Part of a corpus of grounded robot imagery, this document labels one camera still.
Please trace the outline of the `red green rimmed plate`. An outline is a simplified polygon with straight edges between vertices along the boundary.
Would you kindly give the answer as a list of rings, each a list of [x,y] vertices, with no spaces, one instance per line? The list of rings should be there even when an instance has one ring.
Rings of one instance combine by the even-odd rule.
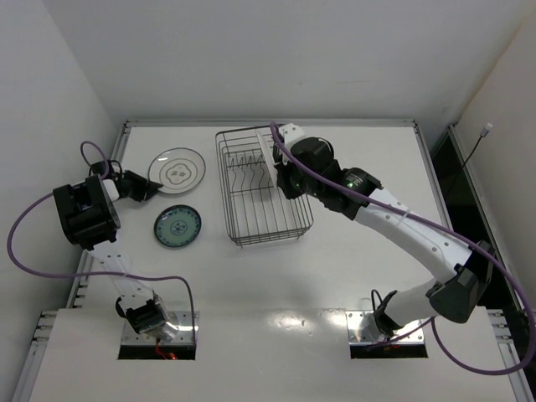
[[[260,150],[271,178],[272,187],[277,188],[277,170],[276,163],[273,158],[272,148],[269,146],[265,136],[259,130],[255,130],[255,135],[260,145]]]

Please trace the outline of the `white plate dark rim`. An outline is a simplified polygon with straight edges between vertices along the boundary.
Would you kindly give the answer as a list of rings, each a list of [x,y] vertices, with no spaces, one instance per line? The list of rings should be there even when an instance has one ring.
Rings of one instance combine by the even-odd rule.
[[[194,190],[204,179],[206,163],[200,153],[186,147],[175,147],[157,155],[148,168],[148,178],[162,186],[168,195],[181,195]]]

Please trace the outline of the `blue floral green plate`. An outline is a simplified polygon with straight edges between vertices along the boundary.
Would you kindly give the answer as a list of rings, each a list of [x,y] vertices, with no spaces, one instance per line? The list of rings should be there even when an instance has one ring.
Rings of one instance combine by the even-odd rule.
[[[179,249],[194,242],[202,229],[199,212],[185,204],[164,209],[156,218],[153,233],[158,243]]]

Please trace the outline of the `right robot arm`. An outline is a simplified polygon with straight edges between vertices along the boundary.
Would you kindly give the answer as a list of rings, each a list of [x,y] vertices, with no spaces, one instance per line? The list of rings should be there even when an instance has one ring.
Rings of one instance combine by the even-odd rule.
[[[361,168],[340,167],[330,142],[294,124],[271,124],[277,186],[288,199],[306,194],[335,213],[368,227],[419,261],[432,280],[394,290],[363,316],[366,341],[386,340],[418,319],[468,321],[492,279],[492,264],[453,235],[410,219],[383,184]]]

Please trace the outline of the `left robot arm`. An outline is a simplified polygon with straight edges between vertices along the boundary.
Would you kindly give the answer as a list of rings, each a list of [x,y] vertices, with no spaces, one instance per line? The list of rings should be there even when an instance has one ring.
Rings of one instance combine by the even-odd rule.
[[[170,342],[178,334],[177,317],[144,280],[134,277],[132,263],[118,237],[121,228],[114,202],[121,197],[111,178],[94,174],[53,190],[66,239],[87,251],[116,288],[116,311],[133,331]]]

